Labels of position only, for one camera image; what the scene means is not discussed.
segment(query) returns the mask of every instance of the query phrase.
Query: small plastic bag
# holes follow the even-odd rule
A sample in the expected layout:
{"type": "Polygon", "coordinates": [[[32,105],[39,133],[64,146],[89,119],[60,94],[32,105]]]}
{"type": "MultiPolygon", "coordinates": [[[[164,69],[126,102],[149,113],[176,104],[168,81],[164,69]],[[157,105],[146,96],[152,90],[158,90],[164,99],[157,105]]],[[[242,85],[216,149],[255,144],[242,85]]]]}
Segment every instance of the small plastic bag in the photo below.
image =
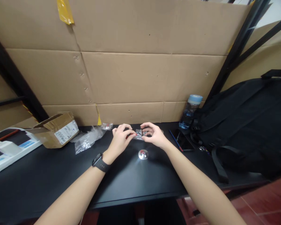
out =
{"type": "Polygon", "coordinates": [[[79,131],[79,133],[72,139],[70,140],[71,143],[76,143],[83,135],[86,133],[79,131]]]}
{"type": "Polygon", "coordinates": [[[102,123],[100,126],[101,130],[111,130],[113,128],[113,123],[102,123]]]}
{"type": "Polygon", "coordinates": [[[95,140],[91,138],[90,133],[83,135],[78,141],[75,142],[75,154],[78,154],[93,146],[95,140]]]}
{"type": "Polygon", "coordinates": [[[141,138],[142,137],[141,130],[136,129],[135,132],[136,132],[136,136],[133,139],[143,141],[143,139],[141,138]]]}
{"type": "Polygon", "coordinates": [[[92,126],[91,131],[83,135],[75,142],[75,154],[78,154],[93,146],[96,140],[101,139],[106,130],[101,130],[99,127],[92,126]]]}

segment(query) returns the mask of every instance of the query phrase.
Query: clear plastic bottle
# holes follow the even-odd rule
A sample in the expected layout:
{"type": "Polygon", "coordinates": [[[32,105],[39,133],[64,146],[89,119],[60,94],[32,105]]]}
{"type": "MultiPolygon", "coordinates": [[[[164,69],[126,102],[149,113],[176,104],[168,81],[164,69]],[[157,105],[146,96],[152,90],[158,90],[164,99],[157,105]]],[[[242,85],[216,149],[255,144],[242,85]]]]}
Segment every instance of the clear plastic bottle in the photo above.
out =
{"type": "Polygon", "coordinates": [[[197,108],[199,108],[202,99],[203,97],[200,95],[190,95],[183,111],[183,115],[180,119],[179,127],[182,129],[188,129],[190,127],[194,118],[194,112],[197,108]]]}

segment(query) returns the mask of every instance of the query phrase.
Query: desk surface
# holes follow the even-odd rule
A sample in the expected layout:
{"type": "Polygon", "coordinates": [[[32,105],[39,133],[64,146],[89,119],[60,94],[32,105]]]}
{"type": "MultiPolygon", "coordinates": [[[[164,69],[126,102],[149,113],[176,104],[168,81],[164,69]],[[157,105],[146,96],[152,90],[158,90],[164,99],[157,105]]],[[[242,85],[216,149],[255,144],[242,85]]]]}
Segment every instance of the desk surface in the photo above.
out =
{"type": "MultiPolygon", "coordinates": [[[[157,125],[175,145],[168,130],[178,128],[178,123],[157,125]]],[[[77,155],[73,143],[61,149],[40,146],[1,171],[0,222],[39,217],[91,166],[93,158],[108,148],[111,140],[112,132],[107,131],[90,149],[77,155]]],[[[184,155],[223,190],[268,182],[261,174],[226,170],[230,183],[222,184],[206,152],[196,149],[184,155]]],[[[151,143],[132,140],[105,175],[89,208],[185,195],[187,192],[165,152],[151,143]],[[142,149],[149,152],[148,160],[139,159],[138,152],[142,149]]]]}

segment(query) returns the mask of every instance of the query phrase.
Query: forearm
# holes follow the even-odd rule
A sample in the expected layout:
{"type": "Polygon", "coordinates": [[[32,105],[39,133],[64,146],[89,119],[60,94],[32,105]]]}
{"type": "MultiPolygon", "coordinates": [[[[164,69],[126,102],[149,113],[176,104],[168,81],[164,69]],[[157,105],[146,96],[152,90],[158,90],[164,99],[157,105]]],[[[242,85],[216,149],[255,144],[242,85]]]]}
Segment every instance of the forearm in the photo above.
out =
{"type": "MultiPolygon", "coordinates": [[[[103,154],[104,162],[111,164],[115,157],[103,154]]],[[[97,167],[85,171],[61,196],[42,214],[36,225],[77,225],[84,215],[105,173],[97,167]]]]}
{"type": "Polygon", "coordinates": [[[212,224],[245,224],[219,187],[192,164],[174,145],[164,149],[200,212],[212,224]]]}

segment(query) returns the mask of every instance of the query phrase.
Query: open cardboard box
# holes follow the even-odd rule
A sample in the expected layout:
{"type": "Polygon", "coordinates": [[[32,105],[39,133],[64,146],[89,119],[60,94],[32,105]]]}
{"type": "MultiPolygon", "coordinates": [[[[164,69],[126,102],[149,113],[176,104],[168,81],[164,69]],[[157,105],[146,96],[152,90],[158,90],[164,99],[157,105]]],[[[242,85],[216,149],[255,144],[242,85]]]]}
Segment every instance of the open cardboard box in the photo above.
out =
{"type": "Polygon", "coordinates": [[[71,112],[62,112],[27,130],[33,133],[46,148],[65,146],[79,131],[71,112]]]}

